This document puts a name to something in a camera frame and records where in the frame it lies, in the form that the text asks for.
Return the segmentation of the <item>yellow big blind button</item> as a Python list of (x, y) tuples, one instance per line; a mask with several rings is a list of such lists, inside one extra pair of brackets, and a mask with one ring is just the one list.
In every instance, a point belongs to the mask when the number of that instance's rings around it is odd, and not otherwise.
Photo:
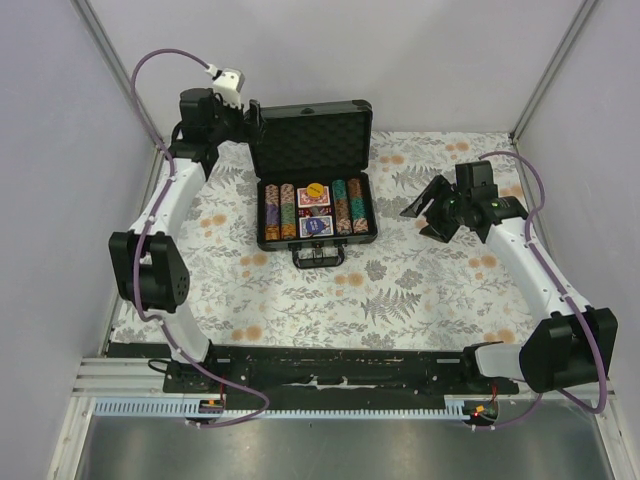
[(313, 199), (319, 199), (324, 196), (324, 186), (320, 183), (314, 182), (306, 187), (306, 194)]

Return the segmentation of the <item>red card deck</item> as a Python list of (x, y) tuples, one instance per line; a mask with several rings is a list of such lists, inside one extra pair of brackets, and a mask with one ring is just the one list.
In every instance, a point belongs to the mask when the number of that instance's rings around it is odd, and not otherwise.
[(331, 197), (328, 186), (322, 188), (319, 196), (312, 196), (307, 192), (307, 188), (298, 188), (296, 190), (297, 205), (300, 208), (310, 207), (327, 207), (331, 205)]

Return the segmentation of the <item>black poker set case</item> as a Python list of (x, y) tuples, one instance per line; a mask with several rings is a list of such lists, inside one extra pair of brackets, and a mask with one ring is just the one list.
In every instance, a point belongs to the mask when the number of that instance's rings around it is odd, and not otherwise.
[[(264, 131), (261, 142), (250, 145), (257, 183), (257, 244), (266, 252), (288, 251), (300, 270), (332, 268), (341, 265), (348, 245), (368, 244), (378, 235), (372, 188), (366, 170), (369, 166), (373, 108), (366, 100), (348, 100), (262, 109)], [(347, 182), (358, 178), (362, 185), (369, 230), (355, 233)], [(349, 201), (352, 233), (336, 230), (332, 182), (343, 180)], [(296, 190), (311, 183), (328, 186), (331, 205), (300, 208)], [(292, 184), (295, 189), (296, 237), (265, 240), (265, 187)], [(301, 238), (299, 219), (331, 216), (334, 234)]]

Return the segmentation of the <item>blue small blind button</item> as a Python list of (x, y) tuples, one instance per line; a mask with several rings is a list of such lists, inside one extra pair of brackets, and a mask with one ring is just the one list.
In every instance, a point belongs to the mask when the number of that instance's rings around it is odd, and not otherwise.
[(324, 228), (325, 224), (319, 217), (309, 217), (304, 220), (304, 232), (306, 235), (317, 235)]

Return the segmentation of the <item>blue card deck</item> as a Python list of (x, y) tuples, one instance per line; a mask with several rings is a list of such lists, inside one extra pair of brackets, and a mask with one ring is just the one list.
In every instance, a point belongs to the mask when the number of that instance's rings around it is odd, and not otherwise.
[(301, 238), (318, 237), (318, 236), (332, 236), (334, 234), (333, 219), (331, 216), (312, 216), (319, 217), (325, 224), (324, 230), (317, 235), (306, 235), (304, 232), (304, 220), (309, 217), (299, 219), (299, 235)]

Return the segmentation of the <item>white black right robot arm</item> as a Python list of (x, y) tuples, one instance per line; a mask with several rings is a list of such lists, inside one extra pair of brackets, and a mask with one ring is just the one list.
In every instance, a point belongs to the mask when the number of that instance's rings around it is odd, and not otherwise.
[(466, 227), (501, 261), (536, 323), (522, 344), (489, 342), (467, 347), (458, 381), (477, 394), (496, 377), (525, 382), (546, 393), (606, 379), (617, 333), (608, 308), (594, 308), (577, 293), (533, 234), (521, 202), (502, 197), (490, 162), (458, 164), (455, 180), (434, 177), (402, 211), (422, 216), (421, 235), (447, 243)]

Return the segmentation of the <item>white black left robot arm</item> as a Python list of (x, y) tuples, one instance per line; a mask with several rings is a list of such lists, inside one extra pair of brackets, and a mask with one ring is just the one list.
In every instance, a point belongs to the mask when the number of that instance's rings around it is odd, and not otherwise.
[(165, 155), (157, 187), (138, 219), (111, 235), (108, 248), (120, 297), (130, 302), (143, 322), (163, 333), (174, 361), (189, 364), (185, 379), (198, 392), (219, 384), (220, 368), (207, 360), (210, 341), (188, 306), (190, 273), (177, 247), (193, 199), (207, 183), (225, 142), (250, 144), (261, 130), (261, 107), (224, 104), (213, 89), (181, 93), (180, 122)]

